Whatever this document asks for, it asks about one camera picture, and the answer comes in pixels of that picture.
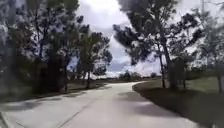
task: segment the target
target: green grass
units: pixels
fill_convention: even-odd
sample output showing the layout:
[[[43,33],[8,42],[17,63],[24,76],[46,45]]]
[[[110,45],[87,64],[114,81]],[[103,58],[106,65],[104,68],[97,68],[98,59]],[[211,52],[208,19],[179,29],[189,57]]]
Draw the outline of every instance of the green grass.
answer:
[[[105,84],[103,83],[93,82],[90,84],[90,89],[98,89],[103,87],[104,85]],[[39,98],[52,97],[52,96],[58,96],[63,94],[78,93],[85,90],[86,90],[86,85],[73,83],[73,84],[68,84],[67,92],[65,92],[64,90],[61,90],[61,92],[56,92],[56,93],[33,94],[31,86],[21,85],[18,87],[12,87],[11,94],[9,94],[7,91],[5,93],[1,93],[0,103],[39,99]]]
[[[160,80],[133,86],[143,97],[155,104],[210,127],[224,127],[224,95],[218,94],[215,78],[188,81],[188,91],[162,89]]]

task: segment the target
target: foliage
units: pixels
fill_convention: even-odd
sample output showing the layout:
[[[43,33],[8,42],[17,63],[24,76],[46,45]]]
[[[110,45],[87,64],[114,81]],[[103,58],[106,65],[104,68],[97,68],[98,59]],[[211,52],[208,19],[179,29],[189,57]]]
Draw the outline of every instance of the foliage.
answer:
[[[151,73],[151,78],[156,78],[157,77],[157,74],[155,72]]]
[[[109,51],[109,39],[104,37],[102,33],[93,32],[86,26],[84,34],[81,38],[81,44],[78,52],[77,73],[85,79],[88,73],[87,88],[89,86],[90,73],[95,75],[103,75],[107,66],[112,61],[112,55]]]
[[[175,13],[175,0],[130,0],[128,4],[120,0],[122,11],[130,19],[132,27],[114,25],[115,38],[126,48],[132,58],[132,64],[146,61],[152,53],[164,55],[171,88],[176,88],[172,75],[170,55],[183,54],[187,47],[192,46],[202,37],[202,30],[192,30],[192,37],[187,34],[189,29],[198,27],[196,16],[186,14],[181,21],[168,24]]]
[[[119,75],[119,79],[124,80],[126,82],[130,82],[131,81],[131,73],[129,71],[126,71],[124,74]]]
[[[141,75],[137,72],[129,72],[127,70],[125,73],[119,75],[119,79],[126,82],[136,81],[141,80]]]
[[[186,80],[195,80],[203,77],[204,75],[203,69],[199,67],[191,67],[186,71]]]
[[[219,91],[222,92],[221,75],[223,73],[224,53],[224,31],[223,25],[219,25],[217,19],[206,13],[204,17],[204,43],[198,46],[200,59],[206,61],[207,65],[213,65],[215,75],[219,83]]]
[[[67,66],[78,55],[83,16],[75,14],[78,3],[71,9],[60,0],[35,2],[16,10],[16,23],[8,26],[8,44],[15,56],[33,63],[32,71],[26,71],[36,79],[35,89],[58,91],[66,85]]]

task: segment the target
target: curved road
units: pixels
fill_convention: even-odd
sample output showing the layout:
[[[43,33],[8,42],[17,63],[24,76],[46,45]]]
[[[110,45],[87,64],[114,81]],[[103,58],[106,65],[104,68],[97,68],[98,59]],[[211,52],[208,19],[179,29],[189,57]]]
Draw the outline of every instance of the curved road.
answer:
[[[0,106],[10,128],[197,128],[132,91],[136,83]]]

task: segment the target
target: tree trunk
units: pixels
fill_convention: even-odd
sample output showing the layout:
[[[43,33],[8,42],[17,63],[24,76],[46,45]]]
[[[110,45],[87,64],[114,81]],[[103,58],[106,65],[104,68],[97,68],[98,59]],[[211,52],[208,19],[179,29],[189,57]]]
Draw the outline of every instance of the tree trunk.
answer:
[[[216,70],[216,77],[218,80],[218,86],[219,86],[219,93],[222,93],[222,81],[221,81],[221,73],[219,71],[219,62],[217,60],[217,56],[216,54],[214,54],[214,58],[215,58],[215,70]]]
[[[159,16],[156,16],[155,18],[156,18],[156,22],[158,23],[157,25],[158,25],[159,33],[160,33],[160,37],[161,37],[161,45],[163,47],[165,58],[166,58],[170,89],[177,90],[178,89],[177,88],[177,82],[176,82],[175,76],[173,74],[172,62],[171,62],[170,55],[169,55],[169,52],[168,52],[168,48],[167,48],[167,45],[166,45],[167,39],[166,39],[165,34],[164,34],[165,32],[164,32],[163,27],[160,23]]]
[[[90,71],[88,72],[88,79],[87,79],[86,89],[90,89]]]
[[[184,91],[187,89],[187,86],[186,86],[186,71],[187,71],[187,68],[184,69],[184,74],[183,74],[183,78],[182,78]]]
[[[67,68],[64,67],[64,86],[65,86],[65,92],[68,91],[68,74],[67,74]]]
[[[163,60],[162,60],[162,53],[160,51],[160,46],[157,44],[158,50],[159,50],[159,61],[160,61],[160,67],[161,67],[161,73],[162,73],[162,87],[166,88],[166,83],[165,83],[165,72],[163,68]]]
[[[222,81],[221,81],[221,76],[217,74],[217,80],[219,84],[219,93],[222,93]]]
[[[85,85],[85,77],[86,77],[86,72],[82,76],[82,85]]]

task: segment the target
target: tree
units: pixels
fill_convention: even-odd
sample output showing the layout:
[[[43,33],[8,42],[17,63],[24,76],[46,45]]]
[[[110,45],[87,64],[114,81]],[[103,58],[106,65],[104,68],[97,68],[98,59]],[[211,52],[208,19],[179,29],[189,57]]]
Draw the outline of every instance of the tree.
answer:
[[[131,81],[131,73],[127,70],[125,73],[119,75],[120,80],[124,80],[126,82]]]
[[[213,65],[215,75],[219,84],[219,92],[223,91],[221,83],[223,53],[224,53],[224,31],[223,26],[217,23],[217,20],[207,15],[204,22],[205,39],[204,43],[199,45],[199,54],[201,59],[206,59],[209,65]]]
[[[0,3],[0,70],[2,85],[7,86],[9,94],[11,88],[18,82],[16,76],[13,74],[11,66],[14,64],[15,56],[13,56],[14,46],[6,42],[7,26],[15,22],[15,0],[2,0]]]
[[[203,77],[203,75],[210,75],[208,72],[206,72],[203,69],[203,67],[191,67],[191,68],[187,69],[187,71],[186,71],[186,79],[187,80],[198,79],[200,77]]]
[[[130,19],[132,27],[137,31],[138,37],[143,36],[149,43],[142,43],[142,45],[154,46],[152,36],[159,35],[159,44],[163,47],[166,63],[168,67],[168,76],[170,87],[176,89],[175,78],[172,77],[171,59],[167,48],[167,38],[165,37],[165,27],[167,21],[171,18],[172,13],[175,13],[174,6],[177,2],[175,0],[131,0],[123,3],[120,0],[122,11],[124,11]],[[143,48],[143,57],[147,58],[150,53],[148,49]]]
[[[87,76],[87,86],[90,88],[90,75],[99,68],[99,65],[109,66],[112,55],[109,52],[109,39],[102,33],[91,33],[87,26],[87,32],[82,36],[82,44],[79,50],[78,65],[83,74],[83,80]]]
[[[63,0],[36,2],[31,9],[17,9],[17,22],[8,27],[9,41],[36,64],[35,77],[43,90],[58,91],[64,85],[67,90],[67,66],[77,56],[83,17],[75,14],[78,3],[71,8]]]
[[[139,74],[137,72],[132,72],[131,73],[131,79],[132,80],[140,80],[141,79],[141,74]]]
[[[107,71],[107,68],[105,65],[100,65],[98,66],[97,68],[94,69],[93,71],[93,75],[95,76],[103,76],[103,75],[106,75],[106,71]]]
[[[155,72],[151,73],[151,78],[156,78],[157,74]]]
[[[189,53],[187,48],[192,47],[202,38],[203,30],[198,21],[199,17],[192,14],[185,14],[181,20],[168,27],[169,31],[169,51],[173,56],[173,76],[177,80],[177,84],[181,83],[186,89],[186,69],[189,63],[195,59],[195,53]]]
[[[132,28],[121,29],[119,26],[114,26],[117,32],[115,38],[126,47],[126,52],[131,56],[133,64],[139,60],[145,61],[148,55],[154,52],[160,53],[160,56],[162,53],[164,54],[171,89],[177,89],[175,77],[172,75],[172,62],[168,48],[172,45],[170,43],[172,35],[170,37],[170,34],[174,27],[167,23],[172,18],[172,14],[176,12],[174,9],[176,3],[175,0],[130,0],[128,4],[120,1],[122,11],[130,19]],[[187,14],[185,17],[182,18],[184,20],[182,24],[175,25],[178,26],[176,34],[180,34],[185,29],[184,27],[189,27],[188,23],[195,24],[192,16]],[[194,43],[195,40],[197,39],[192,38],[188,43]]]

